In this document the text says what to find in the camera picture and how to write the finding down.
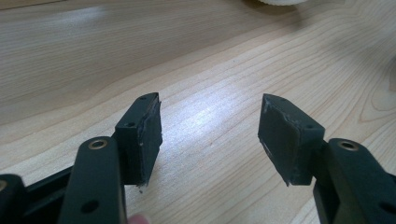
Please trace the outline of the white perforated clog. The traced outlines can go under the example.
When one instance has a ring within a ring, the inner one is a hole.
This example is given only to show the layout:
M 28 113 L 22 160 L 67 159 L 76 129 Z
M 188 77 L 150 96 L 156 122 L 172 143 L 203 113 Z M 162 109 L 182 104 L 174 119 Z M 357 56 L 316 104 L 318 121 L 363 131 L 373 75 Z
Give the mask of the white perforated clog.
M 258 1 L 271 6 L 283 7 L 283 6 L 295 6 L 304 3 L 308 0 L 258 0 Z

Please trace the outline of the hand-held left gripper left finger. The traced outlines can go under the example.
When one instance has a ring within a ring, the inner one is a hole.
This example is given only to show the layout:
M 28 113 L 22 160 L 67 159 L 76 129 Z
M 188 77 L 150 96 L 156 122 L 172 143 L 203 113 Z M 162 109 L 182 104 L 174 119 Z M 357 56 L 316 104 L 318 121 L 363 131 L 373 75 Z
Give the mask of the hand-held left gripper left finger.
M 125 185 L 149 183 L 163 142 L 161 101 L 158 92 L 139 96 L 115 127 Z

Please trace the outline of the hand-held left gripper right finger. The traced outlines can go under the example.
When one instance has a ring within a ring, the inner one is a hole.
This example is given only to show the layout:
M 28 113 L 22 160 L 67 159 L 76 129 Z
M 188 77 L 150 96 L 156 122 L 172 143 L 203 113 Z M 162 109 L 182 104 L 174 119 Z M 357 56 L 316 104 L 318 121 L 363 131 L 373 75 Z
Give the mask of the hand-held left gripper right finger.
M 258 137 L 287 186 L 311 184 L 309 165 L 324 134 L 324 127 L 289 100 L 263 95 Z

